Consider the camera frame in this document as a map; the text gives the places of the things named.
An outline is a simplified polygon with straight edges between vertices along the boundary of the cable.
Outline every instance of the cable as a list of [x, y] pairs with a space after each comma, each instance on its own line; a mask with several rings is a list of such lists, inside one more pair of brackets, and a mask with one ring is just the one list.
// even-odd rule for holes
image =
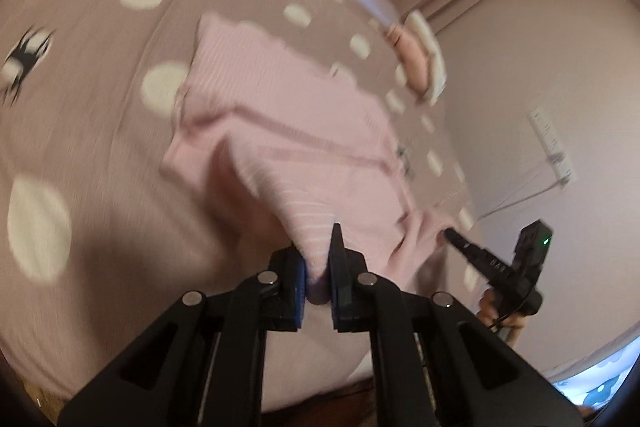
[[498, 317], [497, 319], [495, 319], [491, 325], [489, 326], [490, 330], [493, 330], [494, 328], [500, 326], [505, 320], [507, 320], [511, 315], [513, 315], [514, 313], [518, 313], [522, 307], [526, 304], [527, 299], [529, 299], [529, 296], [533, 293], [533, 290], [536, 289], [536, 285], [532, 284], [531, 288], [529, 288], [529, 291], [527, 292], [527, 294], [524, 296], [524, 299], [522, 300], [522, 302], [520, 303], [520, 305], [514, 309], [514, 311], [512, 312], [508, 312], [505, 313], [504, 315]]
[[515, 188], [514, 190], [512, 190], [507, 196], [505, 196], [504, 198], [502, 198], [500, 200], [500, 203], [496, 204], [494, 206], [494, 208], [498, 208], [499, 206], [503, 206], [503, 204], [505, 204], [507, 201], [509, 201], [511, 198], [513, 198], [513, 196], [515, 194], [518, 194], [521, 190], [523, 190], [524, 187], [526, 187], [527, 185], [530, 184], [530, 182], [532, 182], [533, 180], [535, 180], [536, 178], [538, 178], [540, 176], [540, 172], [538, 172], [537, 174], [534, 174], [532, 177], [530, 177], [529, 179], [527, 179], [527, 181], [521, 183], [517, 188]]
[[506, 210], [507, 208], [511, 208], [512, 206], [515, 206], [516, 204], [524, 203], [525, 201], [529, 201], [529, 200], [532, 200], [533, 198], [537, 198], [538, 196], [541, 196], [542, 194], [545, 194], [546, 192], [548, 192], [550, 190], [553, 190], [554, 188], [556, 188], [558, 186], [566, 185], [568, 183], [568, 181], [569, 180], [567, 178], [561, 178], [557, 182], [555, 182], [554, 184], [549, 185], [544, 190], [540, 190], [539, 192], [536, 192], [535, 194], [527, 196], [526, 198], [522, 198], [521, 200], [518, 200], [518, 201], [513, 201], [513, 203], [505, 204], [503, 206], [497, 206], [493, 210], [487, 212], [486, 214], [482, 214], [482, 216], [478, 217], [478, 221], [480, 221], [481, 219], [484, 219], [485, 217], [492, 216], [496, 212], [501, 212], [502, 210]]

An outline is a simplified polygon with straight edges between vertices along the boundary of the wall outlet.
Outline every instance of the wall outlet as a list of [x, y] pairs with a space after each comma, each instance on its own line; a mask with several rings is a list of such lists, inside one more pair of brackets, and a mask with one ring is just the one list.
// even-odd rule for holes
[[577, 177], [574, 166], [562, 146], [558, 132], [544, 107], [537, 107], [531, 111], [529, 113], [529, 121], [540, 143], [542, 143], [542, 148], [545, 150], [546, 157], [551, 163], [558, 181], [565, 180], [564, 185], [575, 182]]

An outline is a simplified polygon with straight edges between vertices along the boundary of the bed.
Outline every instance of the bed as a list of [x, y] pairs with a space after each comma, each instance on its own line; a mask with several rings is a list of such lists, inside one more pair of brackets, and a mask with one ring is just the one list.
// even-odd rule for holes
[[[255, 252], [265, 245], [159, 169], [209, 10], [393, 99], [417, 203], [477, 233], [444, 104], [418, 103], [401, 85], [381, 21], [356, 0], [0, 0], [0, 349], [21, 378], [61, 399], [183, 292], [227, 291], [264, 266]], [[437, 251], [409, 289], [446, 287], [469, 303], [465, 269]], [[269, 336], [264, 410], [370, 375], [366, 335], [338, 336], [327, 306], [305, 313], [299, 334]], [[291, 358], [299, 363], [283, 363]]]

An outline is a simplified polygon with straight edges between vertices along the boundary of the black device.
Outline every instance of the black device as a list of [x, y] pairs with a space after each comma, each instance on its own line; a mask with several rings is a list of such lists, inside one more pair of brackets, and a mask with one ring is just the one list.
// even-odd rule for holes
[[553, 237], [553, 231], [545, 223], [538, 220], [520, 230], [511, 265], [471, 243], [455, 229], [445, 230], [444, 235], [495, 289], [498, 323], [516, 311], [523, 315], [538, 313], [543, 298], [536, 283]]
[[[450, 294], [411, 295], [367, 271], [339, 225], [329, 271], [334, 328], [370, 334], [380, 427], [582, 425], [561, 393]], [[185, 293], [76, 395], [58, 426], [258, 426], [267, 331], [298, 329], [304, 298], [295, 247], [274, 252], [268, 270], [232, 292]]]

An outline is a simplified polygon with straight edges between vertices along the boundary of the pink towel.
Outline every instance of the pink towel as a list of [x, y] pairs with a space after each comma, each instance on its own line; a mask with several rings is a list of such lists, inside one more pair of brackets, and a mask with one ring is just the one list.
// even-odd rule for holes
[[450, 220], [418, 210], [378, 100], [249, 24], [203, 16], [164, 158], [239, 232], [289, 238], [326, 298], [334, 223], [369, 270], [407, 287]]

